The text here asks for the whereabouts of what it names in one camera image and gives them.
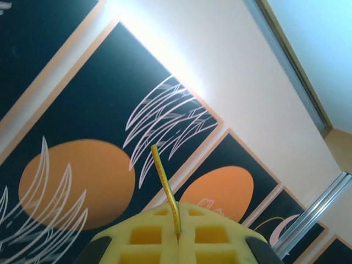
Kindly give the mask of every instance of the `framed poster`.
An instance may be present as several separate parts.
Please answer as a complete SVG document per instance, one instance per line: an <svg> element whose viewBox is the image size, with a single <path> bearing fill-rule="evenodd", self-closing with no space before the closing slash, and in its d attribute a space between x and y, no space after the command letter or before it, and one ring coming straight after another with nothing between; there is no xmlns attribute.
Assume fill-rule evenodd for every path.
<svg viewBox="0 0 352 264"><path fill-rule="evenodd" d="M175 198L242 223L277 186L278 180L228 130Z"/></svg>
<svg viewBox="0 0 352 264"><path fill-rule="evenodd" d="M0 119L97 4L97 0L0 2Z"/></svg>
<svg viewBox="0 0 352 264"><path fill-rule="evenodd" d="M284 189L249 227L274 245L303 212L303 207L295 201L287 189ZM324 227L321 224L315 224L283 259L284 263L294 263L323 231Z"/></svg>
<svg viewBox="0 0 352 264"><path fill-rule="evenodd" d="M160 190L152 144L173 175L218 124L117 24L0 166L0 257L73 263Z"/></svg>
<svg viewBox="0 0 352 264"><path fill-rule="evenodd" d="M335 235L310 261L310 264L351 263L352 245Z"/></svg>

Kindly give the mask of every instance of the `yellow foam object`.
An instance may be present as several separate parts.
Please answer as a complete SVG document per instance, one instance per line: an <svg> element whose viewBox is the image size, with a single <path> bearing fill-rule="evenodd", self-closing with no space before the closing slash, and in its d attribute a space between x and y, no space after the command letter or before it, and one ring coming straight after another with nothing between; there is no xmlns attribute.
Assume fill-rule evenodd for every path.
<svg viewBox="0 0 352 264"><path fill-rule="evenodd" d="M179 241L168 203L98 233L92 241L106 236L112 239L99 264L257 263L245 239L265 241L262 235L188 202L180 202L179 211Z"/></svg>

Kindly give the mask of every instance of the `orange circle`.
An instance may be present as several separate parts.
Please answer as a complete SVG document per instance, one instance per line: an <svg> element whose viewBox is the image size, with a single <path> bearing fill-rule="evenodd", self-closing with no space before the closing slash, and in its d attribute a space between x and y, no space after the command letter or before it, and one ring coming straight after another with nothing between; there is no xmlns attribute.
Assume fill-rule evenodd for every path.
<svg viewBox="0 0 352 264"><path fill-rule="evenodd" d="M32 216L33 219L45 225L53 219L49 217L43 220L40 214L53 199L69 163L72 171L71 187L63 211L58 218L69 212L85 190L86 196L81 212L87 208L88 217L84 229L104 226L125 211L133 195L135 172L134 168L129 170L130 158L123 150L104 141L83 139L51 147L48 154L49 177L42 199L40 200L44 189L43 180L40 184L36 183L37 186L26 195L38 170L40 154L28 163L19 184L19 199L29 216L35 208L35 206L25 206L30 197L35 193L31 201L40 201ZM63 222L54 227L62 227Z"/></svg>
<svg viewBox="0 0 352 264"><path fill-rule="evenodd" d="M254 182L244 168L227 166L212 170L195 180L181 201L191 202L240 221L252 199Z"/></svg>

